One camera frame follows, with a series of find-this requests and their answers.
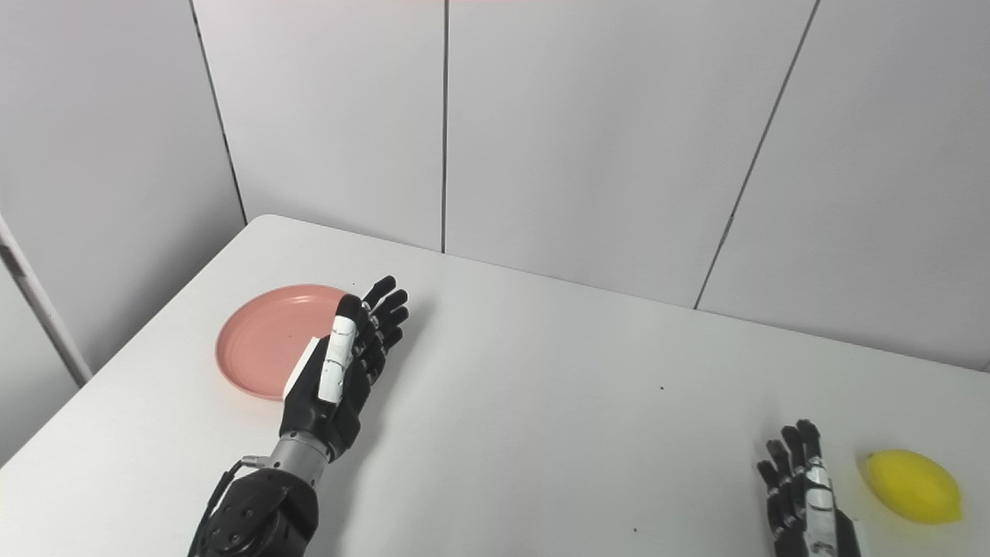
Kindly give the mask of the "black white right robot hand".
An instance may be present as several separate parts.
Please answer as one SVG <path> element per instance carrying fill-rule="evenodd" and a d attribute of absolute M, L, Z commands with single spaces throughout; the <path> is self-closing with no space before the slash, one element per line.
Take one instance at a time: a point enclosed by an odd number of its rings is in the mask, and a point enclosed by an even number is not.
<path fill-rule="evenodd" d="M 862 556 L 855 522 L 839 510 L 821 454 L 821 435 L 807 419 L 781 428 L 757 462 L 774 556 Z"/>

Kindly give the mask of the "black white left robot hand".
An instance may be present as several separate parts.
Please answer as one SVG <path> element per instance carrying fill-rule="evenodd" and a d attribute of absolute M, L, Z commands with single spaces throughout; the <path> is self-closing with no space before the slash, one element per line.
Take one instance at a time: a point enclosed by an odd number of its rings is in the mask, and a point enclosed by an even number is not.
<path fill-rule="evenodd" d="M 337 303 L 331 333 L 318 339 L 284 396 L 280 435 L 310 435 L 330 460 L 350 450 L 371 389 L 403 338 L 408 299 L 386 275 L 365 296 L 345 295 Z"/>

